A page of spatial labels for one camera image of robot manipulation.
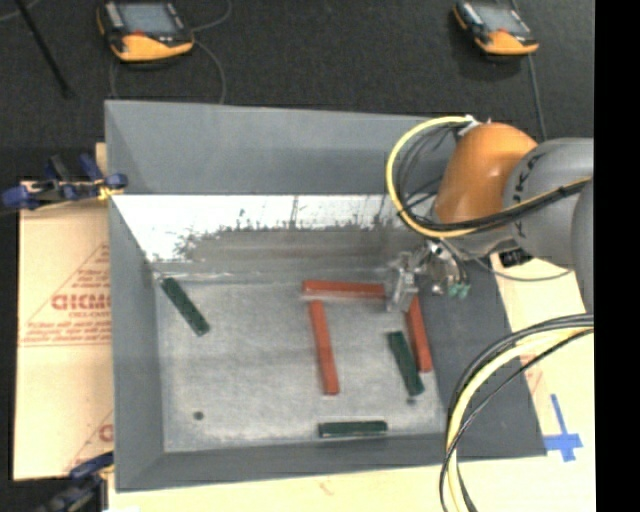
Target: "green block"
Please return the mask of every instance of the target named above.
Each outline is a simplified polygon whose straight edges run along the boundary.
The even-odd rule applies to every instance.
[[[387,433],[387,422],[370,421],[337,421],[320,423],[318,434],[323,439],[336,437],[371,437],[383,436]]]
[[[164,293],[169,297],[169,300],[173,302],[173,305],[180,311],[180,314],[187,321],[193,332],[198,336],[209,332],[209,324],[204,317],[198,311],[195,304],[191,302],[182,287],[172,277],[167,277],[160,281],[160,286]]]
[[[404,333],[402,331],[391,332],[387,334],[387,339],[409,395],[416,396],[423,393],[424,384],[416,368],[416,363],[413,360],[413,355]]]

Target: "blue tape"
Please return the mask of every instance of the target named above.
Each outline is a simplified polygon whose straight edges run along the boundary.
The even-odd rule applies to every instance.
[[[583,444],[578,434],[570,434],[567,430],[567,425],[564,422],[562,411],[560,410],[560,403],[558,397],[555,394],[551,395],[551,402],[553,403],[553,409],[558,418],[560,424],[560,434],[543,436],[544,446],[547,451],[559,450],[564,462],[571,462],[576,460],[576,456],[573,450],[576,448],[582,448]]]

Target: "black floor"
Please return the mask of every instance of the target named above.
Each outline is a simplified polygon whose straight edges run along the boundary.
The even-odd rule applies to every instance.
[[[111,72],[113,59],[95,23],[98,1],[23,0],[74,92],[67,99],[16,2],[0,0],[0,189],[39,175],[54,153],[73,157],[93,149],[104,137],[102,102],[114,94],[218,102],[223,83],[216,60],[230,105],[472,114],[510,123],[539,142],[594,134],[593,0],[519,0],[541,43],[533,66],[528,59],[484,59],[455,24],[451,0],[232,0],[229,18],[199,31],[203,47],[173,66]],[[175,5],[200,26],[228,4]],[[15,216],[1,217],[2,512],[29,510],[61,485],[10,481],[16,237]]]

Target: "clamp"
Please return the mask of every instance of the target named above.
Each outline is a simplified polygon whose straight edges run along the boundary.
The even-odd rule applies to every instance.
[[[93,197],[104,199],[129,184],[127,176],[121,173],[104,176],[87,153],[82,153],[78,160],[83,172],[81,179],[67,169],[59,155],[54,155],[44,168],[44,180],[6,189],[1,195],[2,205],[10,209],[35,210],[67,201]]]
[[[108,452],[72,469],[69,479],[73,483],[33,512],[103,512],[107,506],[107,482],[101,472],[113,463],[113,452]]]

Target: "red block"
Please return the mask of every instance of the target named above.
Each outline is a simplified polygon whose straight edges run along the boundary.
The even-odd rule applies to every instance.
[[[340,392],[340,384],[338,383],[338,372],[333,358],[327,316],[324,312],[322,301],[313,300],[309,302],[309,314],[311,316],[313,336],[316,341],[316,352],[318,354],[324,393],[326,395],[337,395]]]
[[[409,311],[405,314],[405,319],[418,371],[429,372],[433,369],[433,362],[431,361],[427,333],[424,330],[420,301],[417,296],[411,301],[411,306],[409,306]]]
[[[344,281],[306,280],[302,282],[302,293],[356,299],[384,299],[385,297],[384,286],[381,284]]]

